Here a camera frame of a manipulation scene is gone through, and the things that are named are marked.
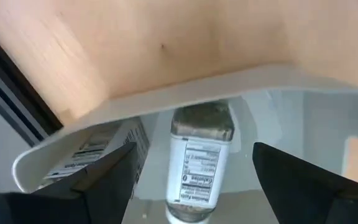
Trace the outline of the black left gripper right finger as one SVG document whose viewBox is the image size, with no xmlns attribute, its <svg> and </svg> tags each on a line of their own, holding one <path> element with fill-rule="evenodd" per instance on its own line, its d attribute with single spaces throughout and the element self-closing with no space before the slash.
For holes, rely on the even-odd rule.
<svg viewBox="0 0 358 224">
<path fill-rule="evenodd" d="M 358 224 L 358 182 L 262 142 L 252 161 L 279 223 Z"/>
</svg>

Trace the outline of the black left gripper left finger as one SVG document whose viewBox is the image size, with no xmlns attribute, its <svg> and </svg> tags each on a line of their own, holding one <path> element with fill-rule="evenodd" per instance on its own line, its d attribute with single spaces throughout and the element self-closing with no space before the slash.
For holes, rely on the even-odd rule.
<svg viewBox="0 0 358 224">
<path fill-rule="evenodd" d="M 137 145 L 130 142 L 31 194 L 0 194 L 0 224 L 120 223 L 136 167 Z"/>
</svg>

